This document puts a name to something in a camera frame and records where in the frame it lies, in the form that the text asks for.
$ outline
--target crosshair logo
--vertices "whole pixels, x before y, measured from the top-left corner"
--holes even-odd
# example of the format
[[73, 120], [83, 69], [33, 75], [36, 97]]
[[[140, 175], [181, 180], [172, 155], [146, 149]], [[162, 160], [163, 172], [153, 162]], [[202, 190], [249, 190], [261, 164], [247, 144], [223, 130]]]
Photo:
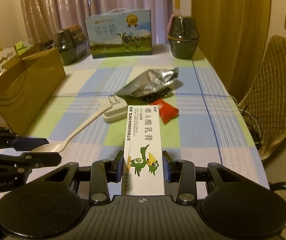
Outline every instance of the crosshair logo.
[[142, 204], [144, 204], [146, 201], [148, 201], [147, 199], [145, 198], [140, 198], [138, 201], [140, 201]]

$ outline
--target table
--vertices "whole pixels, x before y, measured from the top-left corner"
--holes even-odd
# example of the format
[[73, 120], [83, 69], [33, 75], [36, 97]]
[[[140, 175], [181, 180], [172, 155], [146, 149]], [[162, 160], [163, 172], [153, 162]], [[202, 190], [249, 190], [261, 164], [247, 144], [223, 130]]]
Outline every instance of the table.
[[[29, 135], [63, 141], [92, 112], [99, 99], [112, 95], [128, 81], [149, 68], [179, 68], [174, 95], [165, 99], [179, 109], [179, 116], [166, 125], [160, 121], [162, 148], [176, 159], [206, 167], [221, 163], [268, 188], [267, 178], [252, 137], [233, 99], [200, 51], [193, 60], [174, 58], [168, 45], [154, 46], [152, 56], [93, 59], [65, 66], [67, 78], [46, 103]], [[124, 149], [126, 119], [106, 124], [99, 117], [78, 134], [61, 153], [62, 165], [74, 161], [80, 166], [99, 159], [113, 159]], [[20, 155], [14, 149], [0, 150]], [[35, 169], [28, 181], [53, 170]], [[110, 195], [120, 194], [121, 184], [109, 183]], [[198, 198], [206, 196], [204, 183], [197, 183]]]

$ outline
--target silver foil bag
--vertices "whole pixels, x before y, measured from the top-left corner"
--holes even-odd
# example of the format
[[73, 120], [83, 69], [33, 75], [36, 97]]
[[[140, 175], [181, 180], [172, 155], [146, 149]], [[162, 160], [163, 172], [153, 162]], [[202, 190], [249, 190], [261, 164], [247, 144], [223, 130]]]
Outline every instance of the silver foil bag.
[[179, 68], [148, 69], [134, 78], [115, 94], [117, 96], [143, 97], [170, 86], [179, 76]]

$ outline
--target spoon handle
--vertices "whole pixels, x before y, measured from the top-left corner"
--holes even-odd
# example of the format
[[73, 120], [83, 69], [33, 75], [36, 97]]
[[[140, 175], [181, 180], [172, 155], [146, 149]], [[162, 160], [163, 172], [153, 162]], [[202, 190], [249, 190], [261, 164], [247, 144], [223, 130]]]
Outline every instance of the spoon handle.
[[96, 120], [99, 116], [104, 114], [107, 110], [112, 108], [111, 104], [101, 106], [96, 112], [94, 112], [88, 119], [86, 119], [78, 128], [76, 128], [65, 140], [65, 145], [67, 145], [70, 140], [72, 140], [75, 135], [80, 133], [85, 127], [91, 124], [94, 120]]

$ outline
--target red candy wrapper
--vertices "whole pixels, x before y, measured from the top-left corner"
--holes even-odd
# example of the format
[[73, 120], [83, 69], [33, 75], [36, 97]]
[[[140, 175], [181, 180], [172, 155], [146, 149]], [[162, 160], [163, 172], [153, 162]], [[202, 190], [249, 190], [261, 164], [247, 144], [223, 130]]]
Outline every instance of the red candy wrapper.
[[150, 105], [159, 106], [160, 117], [162, 118], [164, 124], [176, 117], [179, 113], [177, 108], [164, 102], [163, 99], [158, 99]]

